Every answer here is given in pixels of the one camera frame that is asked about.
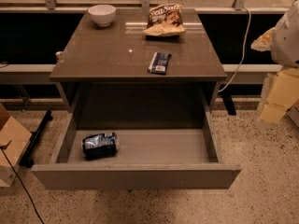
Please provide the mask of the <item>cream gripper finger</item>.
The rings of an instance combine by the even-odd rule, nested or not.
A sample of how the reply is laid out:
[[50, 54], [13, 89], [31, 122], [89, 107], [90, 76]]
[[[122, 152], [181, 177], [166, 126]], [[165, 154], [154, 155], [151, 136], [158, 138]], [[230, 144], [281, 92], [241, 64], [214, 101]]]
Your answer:
[[260, 119], [276, 124], [299, 100], [299, 69], [286, 68], [271, 78], [271, 87], [262, 106]]
[[255, 39], [251, 43], [250, 47], [252, 49], [254, 49], [256, 51], [260, 51], [260, 52], [270, 51], [274, 31], [275, 31], [275, 28], [268, 29], [266, 32], [264, 32], [262, 35], [260, 35], [257, 39]]

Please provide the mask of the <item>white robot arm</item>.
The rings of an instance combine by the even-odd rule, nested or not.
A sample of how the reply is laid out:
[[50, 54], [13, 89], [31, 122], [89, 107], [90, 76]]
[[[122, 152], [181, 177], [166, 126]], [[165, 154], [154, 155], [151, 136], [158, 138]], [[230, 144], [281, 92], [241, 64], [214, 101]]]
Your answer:
[[274, 28], [260, 35], [250, 46], [257, 51], [270, 51], [275, 63], [282, 65], [264, 83], [259, 120], [276, 124], [299, 100], [299, 0], [292, 3]]

